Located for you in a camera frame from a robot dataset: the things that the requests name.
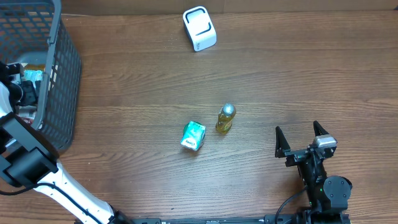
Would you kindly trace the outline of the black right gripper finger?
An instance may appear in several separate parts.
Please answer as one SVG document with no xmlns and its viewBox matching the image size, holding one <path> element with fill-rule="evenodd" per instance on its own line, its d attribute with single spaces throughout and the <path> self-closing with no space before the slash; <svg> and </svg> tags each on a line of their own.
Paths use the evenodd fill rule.
<svg viewBox="0 0 398 224">
<path fill-rule="evenodd" d="M 316 136 L 322 136 L 322 135 L 327 135 L 329 132 L 327 132 L 318 121 L 313 122 L 313 130 Z"/>
<path fill-rule="evenodd" d="M 276 144 L 275 144 L 275 157 L 282 158 L 286 156 L 287 152 L 290 152 L 290 146 L 279 126 L 275 128 L 276 133 Z"/>
</svg>

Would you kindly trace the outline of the beige brown snack bag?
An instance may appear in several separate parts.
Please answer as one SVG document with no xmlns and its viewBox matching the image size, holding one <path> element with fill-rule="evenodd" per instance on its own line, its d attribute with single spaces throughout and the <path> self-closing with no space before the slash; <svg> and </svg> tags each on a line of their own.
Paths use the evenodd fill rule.
<svg viewBox="0 0 398 224">
<path fill-rule="evenodd" d="M 25 64 L 23 66 L 24 70 L 41 70 L 41 71 L 45 71 L 45 65 L 32 65 L 32 64 Z M 40 91 L 40 86 L 41 86 L 42 81 L 38 81 L 33 83 L 34 88 L 36 90 L 36 94 L 38 96 L 38 100 L 39 100 L 39 91 Z M 37 104 L 32 105 L 32 106 L 20 106 L 19 102 L 18 102 L 18 107 L 17 107 L 17 114 L 18 116 L 24 120 L 26 123 L 28 124 L 32 124 L 34 122 L 34 119 L 36 117 L 37 114 Z"/>
</svg>

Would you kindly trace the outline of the teal wet wipes pack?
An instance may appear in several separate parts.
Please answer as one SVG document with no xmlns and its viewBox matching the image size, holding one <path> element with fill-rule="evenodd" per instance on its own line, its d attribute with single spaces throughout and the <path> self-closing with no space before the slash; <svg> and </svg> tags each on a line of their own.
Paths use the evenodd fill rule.
<svg viewBox="0 0 398 224">
<path fill-rule="evenodd" d="M 31 81 L 32 83 L 42 81 L 44 72 L 41 70 L 24 70 L 24 75 L 21 80 Z"/>
</svg>

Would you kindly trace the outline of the yellow drink bottle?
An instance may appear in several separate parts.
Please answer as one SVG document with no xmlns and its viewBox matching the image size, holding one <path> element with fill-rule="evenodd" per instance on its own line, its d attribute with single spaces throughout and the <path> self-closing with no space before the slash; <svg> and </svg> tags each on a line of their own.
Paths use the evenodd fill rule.
<svg viewBox="0 0 398 224">
<path fill-rule="evenodd" d="M 221 134 L 226 134 L 232 127 L 233 118 L 236 116 L 236 108 L 231 103 L 226 103 L 220 109 L 216 130 Z"/>
</svg>

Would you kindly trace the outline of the teal tissue pack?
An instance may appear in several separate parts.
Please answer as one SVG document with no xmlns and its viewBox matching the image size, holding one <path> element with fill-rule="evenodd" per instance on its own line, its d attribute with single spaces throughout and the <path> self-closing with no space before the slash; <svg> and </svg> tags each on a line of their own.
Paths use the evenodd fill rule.
<svg viewBox="0 0 398 224">
<path fill-rule="evenodd" d="M 196 121 L 190 121 L 188 131 L 184 137 L 182 136 L 180 144 L 187 149 L 197 151 L 204 143 L 205 134 L 206 126 Z"/>
</svg>

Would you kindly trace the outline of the green lidded cup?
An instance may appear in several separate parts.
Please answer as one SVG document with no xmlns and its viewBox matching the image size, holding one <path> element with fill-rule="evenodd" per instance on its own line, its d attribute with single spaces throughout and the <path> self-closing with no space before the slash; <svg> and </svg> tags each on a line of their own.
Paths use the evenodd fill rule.
<svg viewBox="0 0 398 224">
<path fill-rule="evenodd" d="M 184 127 L 184 129 L 183 129 L 183 137 L 184 137 L 184 135 L 187 133 L 188 128 L 189 128 L 189 125 L 190 125 L 190 122 L 188 122 L 188 123 L 185 125 L 185 127 Z"/>
</svg>

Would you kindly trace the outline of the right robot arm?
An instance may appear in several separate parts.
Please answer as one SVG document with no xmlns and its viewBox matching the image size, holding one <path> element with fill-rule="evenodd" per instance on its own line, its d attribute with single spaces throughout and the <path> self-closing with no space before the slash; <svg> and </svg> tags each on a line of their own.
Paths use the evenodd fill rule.
<svg viewBox="0 0 398 224">
<path fill-rule="evenodd" d="M 278 208 L 275 215 L 266 220 L 274 223 L 350 223 L 348 199 L 353 185 L 346 177 L 328 176 L 323 162 L 333 157 L 338 141 L 318 121 L 313 122 L 315 138 L 305 149 L 291 150 L 280 127 L 275 128 L 275 157 L 285 158 L 287 167 L 297 167 L 303 182 L 303 189 L 289 197 Z M 309 206 L 302 207 L 295 214 L 281 215 L 282 209 L 293 199 L 306 193 Z"/>
</svg>

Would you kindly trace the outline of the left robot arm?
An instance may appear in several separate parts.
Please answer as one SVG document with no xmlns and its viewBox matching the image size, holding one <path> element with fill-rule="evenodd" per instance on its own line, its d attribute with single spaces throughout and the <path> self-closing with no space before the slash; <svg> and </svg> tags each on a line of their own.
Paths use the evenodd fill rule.
<svg viewBox="0 0 398 224">
<path fill-rule="evenodd" d="M 1 64 L 1 152 L 11 138 L 20 148 L 1 157 L 1 178 L 16 195 L 35 190 L 63 206 L 80 223 L 131 223 L 131 219 L 80 185 L 63 167 L 58 151 L 37 130 L 15 114 L 23 90 L 10 79 L 21 65 Z"/>
</svg>

